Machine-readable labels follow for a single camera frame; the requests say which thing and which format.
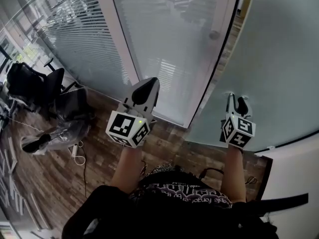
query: white wall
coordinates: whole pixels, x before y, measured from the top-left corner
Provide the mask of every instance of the white wall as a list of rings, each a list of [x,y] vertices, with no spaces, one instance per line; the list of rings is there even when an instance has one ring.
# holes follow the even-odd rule
[[[309,203],[271,216],[280,239],[315,239],[319,233],[319,135],[262,153],[272,158],[263,199],[309,193]]]

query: glass wall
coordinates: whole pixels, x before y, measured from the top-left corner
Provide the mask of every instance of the glass wall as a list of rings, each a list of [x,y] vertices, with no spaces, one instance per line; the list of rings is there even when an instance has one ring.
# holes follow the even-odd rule
[[[12,18],[23,35],[51,52],[80,83],[123,99],[129,77],[97,0],[19,0]]]
[[[27,13],[36,11],[34,6],[25,9]],[[41,14],[33,14],[32,22],[41,20]],[[50,71],[43,65],[52,53],[45,53],[36,43],[32,42],[32,24],[26,13],[21,9],[18,0],[0,0],[0,46],[10,59],[26,62],[35,70],[48,74]]]

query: person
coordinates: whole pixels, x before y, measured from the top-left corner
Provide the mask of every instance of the person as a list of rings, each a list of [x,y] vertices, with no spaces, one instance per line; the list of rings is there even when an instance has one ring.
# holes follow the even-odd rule
[[[156,167],[140,181],[141,160],[141,148],[124,147],[110,185],[92,192],[64,226],[62,239],[149,230],[211,233],[217,238],[278,238],[269,222],[243,215],[246,188],[240,149],[228,147],[220,191],[171,164]]]

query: door frame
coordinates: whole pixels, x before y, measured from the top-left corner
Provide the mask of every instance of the door frame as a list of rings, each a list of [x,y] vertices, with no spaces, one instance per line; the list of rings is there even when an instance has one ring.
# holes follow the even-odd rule
[[[212,30],[218,31],[219,37],[216,40],[211,41],[210,46],[214,47],[211,53],[212,56],[203,59],[202,63],[199,65],[201,68],[206,68],[206,70],[202,70],[196,75],[196,80],[194,82],[194,91],[191,100],[189,101],[187,114],[185,116],[183,124],[178,124],[168,119],[157,116],[158,118],[184,128],[189,127],[201,103],[202,97],[205,94],[206,88],[214,72],[215,65],[218,63],[219,55],[222,51],[224,41],[228,37],[228,29],[233,17],[236,1],[237,0],[217,0],[216,2],[216,9],[214,10],[214,12],[212,12],[214,13]],[[105,21],[108,25],[115,47],[118,50],[118,54],[127,71],[132,85],[134,85],[140,79],[138,77],[128,44],[125,39],[114,0],[98,0],[98,2],[100,4]]]

